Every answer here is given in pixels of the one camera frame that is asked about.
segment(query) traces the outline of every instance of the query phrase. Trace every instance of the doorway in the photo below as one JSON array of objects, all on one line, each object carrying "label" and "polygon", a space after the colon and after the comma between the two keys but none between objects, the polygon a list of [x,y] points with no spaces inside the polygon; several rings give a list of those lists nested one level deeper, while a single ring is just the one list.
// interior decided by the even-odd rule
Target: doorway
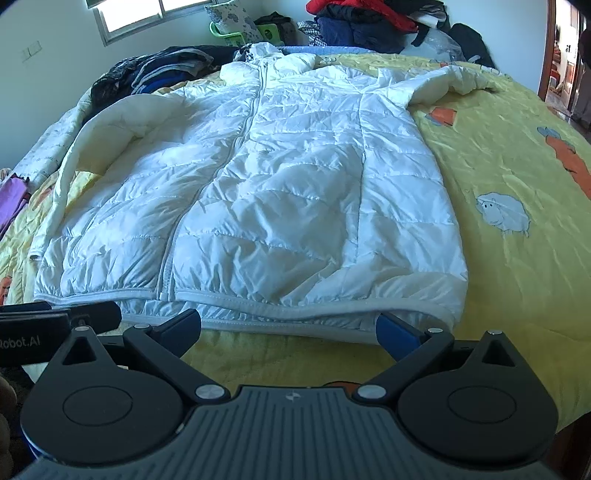
[{"label": "doorway", "polygon": [[585,28],[584,16],[569,0],[556,0],[555,28],[554,51],[545,101],[561,116],[569,118],[583,71],[579,55],[579,37]]}]

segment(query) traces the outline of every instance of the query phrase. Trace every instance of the window frame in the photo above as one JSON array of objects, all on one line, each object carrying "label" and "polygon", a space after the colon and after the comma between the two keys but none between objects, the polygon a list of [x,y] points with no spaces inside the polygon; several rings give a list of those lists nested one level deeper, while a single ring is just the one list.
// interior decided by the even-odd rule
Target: window frame
[{"label": "window frame", "polygon": [[174,20],[175,18],[187,17],[189,15],[193,15],[196,12],[205,10],[206,5],[215,5],[217,0],[206,0],[201,2],[197,5],[187,5],[186,7],[179,7],[175,8],[174,10],[165,10],[164,4],[162,0],[158,0],[160,4],[160,11],[162,14],[160,15],[153,15],[148,18],[144,18],[143,20],[138,20],[132,24],[126,25],[124,27],[118,28],[117,30],[113,30],[109,32],[107,28],[105,17],[101,13],[98,7],[94,7],[94,14],[96,19],[96,24],[99,29],[100,39],[103,41],[103,45],[106,47],[107,45],[111,45],[113,42],[120,40],[125,37],[129,37],[134,33],[140,32],[142,30],[146,30],[147,28],[153,27],[155,25],[160,25],[164,22],[169,20]]}]

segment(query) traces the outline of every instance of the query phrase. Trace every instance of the bed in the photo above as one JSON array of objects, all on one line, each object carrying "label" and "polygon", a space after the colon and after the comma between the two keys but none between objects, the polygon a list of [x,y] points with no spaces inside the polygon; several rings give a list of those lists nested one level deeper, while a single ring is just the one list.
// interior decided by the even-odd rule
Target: bed
[{"label": "bed", "polygon": [[[331,54],[321,56],[317,66],[337,64],[373,76],[380,67],[429,72],[446,67],[381,54]],[[563,429],[591,411],[591,192],[586,171],[591,146],[509,77],[478,65],[462,67],[486,77],[494,92],[448,93],[434,105],[409,108],[437,159],[469,272],[454,335],[478,339],[487,329],[503,330],[556,402]],[[73,177],[68,209],[97,178],[88,173]],[[56,180],[53,174],[37,190],[32,208],[2,241],[0,275],[13,279],[9,303],[31,300],[27,284],[35,266],[22,253],[51,210],[53,196],[45,192]],[[391,365],[375,345],[211,329],[203,331],[184,360],[231,389],[239,384],[363,382]]]}]

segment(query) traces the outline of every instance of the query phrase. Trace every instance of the window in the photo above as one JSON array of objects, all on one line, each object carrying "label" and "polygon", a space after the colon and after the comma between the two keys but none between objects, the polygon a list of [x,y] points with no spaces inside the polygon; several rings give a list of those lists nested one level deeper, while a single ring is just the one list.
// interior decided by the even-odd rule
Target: window
[{"label": "window", "polygon": [[105,0],[97,5],[96,21],[103,43],[172,18],[192,14],[215,0]]}]

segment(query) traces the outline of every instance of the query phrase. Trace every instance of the white puffer jacket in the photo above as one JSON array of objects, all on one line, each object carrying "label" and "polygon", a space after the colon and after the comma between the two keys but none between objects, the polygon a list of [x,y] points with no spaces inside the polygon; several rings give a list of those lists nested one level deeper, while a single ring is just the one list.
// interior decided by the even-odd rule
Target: white puffer jacket
[{"label": "white puffer jacket", "polygon": [[[31,249],[37,299],[351,341],[372,341],[385,310],[459,321],[458,226],[405,109],[488,80],[457,66],[376,79],[272,50],[225,65],[224,85],[131,96],[84,126]],[[75,170],[104,177],[63,218]]]}]

